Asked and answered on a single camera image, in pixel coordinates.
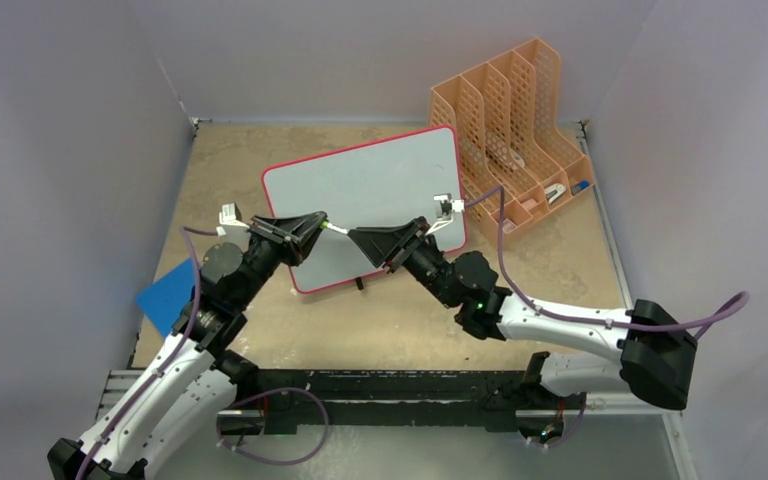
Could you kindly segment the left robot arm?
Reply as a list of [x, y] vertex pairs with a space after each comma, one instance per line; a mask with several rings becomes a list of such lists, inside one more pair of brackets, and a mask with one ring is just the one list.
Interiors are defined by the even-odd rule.
[[210, 417], [228, 405], [252, 405], [258, 368], [230, 345], [266, 282], [281, 265], [300, 265], [327, 222], [323, 211], [243, 222], [235, 206], [225, 206], [219, 242], [190, 258], [191, 296], [160, 350], [79, 439], [53, 445], [53, 477], [151, 479]]

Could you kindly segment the pink framed whiteboard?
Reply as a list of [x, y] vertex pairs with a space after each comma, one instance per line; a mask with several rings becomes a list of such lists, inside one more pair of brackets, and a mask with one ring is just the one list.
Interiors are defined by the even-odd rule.
[[[450, 126], [430, 127], [383, 140], [268, 167], [261, 175], [273, 217], [325, 211], [342, 228], [389, 227], [424, 216], [437, 217], [434, 196], [461, 198], [456, 135]], [[436, 232], [439, 248], [452, 252], [467, 243], [465, 218]], [[290, 267], [302, 294], [351, 283], [380, 272], [346, 236], [322, 233], [310, 256]]]

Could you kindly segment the green capped white marker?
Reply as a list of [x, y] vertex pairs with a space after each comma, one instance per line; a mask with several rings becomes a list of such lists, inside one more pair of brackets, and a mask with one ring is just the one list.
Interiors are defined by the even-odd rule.
[[336, 233], [338, 233], [340, 235], [348, 235], [349, 234], [349, 229], [337, 226], [337, 225], [335, 225], [335, 224], [333, 224], [331, 222], [323, 222], [320, 225], [320, 227], [322, 229], [325, 229], [325, 230], [330, 230], [330, 231], [336, 232]]

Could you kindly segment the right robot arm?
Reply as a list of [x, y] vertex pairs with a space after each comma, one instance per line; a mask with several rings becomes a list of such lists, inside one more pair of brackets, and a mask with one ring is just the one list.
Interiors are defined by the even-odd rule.
[[639, 299], [631, 309], [589, 309], [524, 301], [499, 285], [481, 252], [449, 261], [428, 230], [417, 217], [402, 226], [353, 228], [348, 237], [374, 267], [406, 270], [456, 309], [456, 323], [479, 340], [536, 340], [584, 352], [578, 361], [536, 361], [539, 369], [521, 381], [529, 404], [544, 407], [558, 396], [611, 386], [655, 407], [686, 408], [698, 342], [661, 305]]

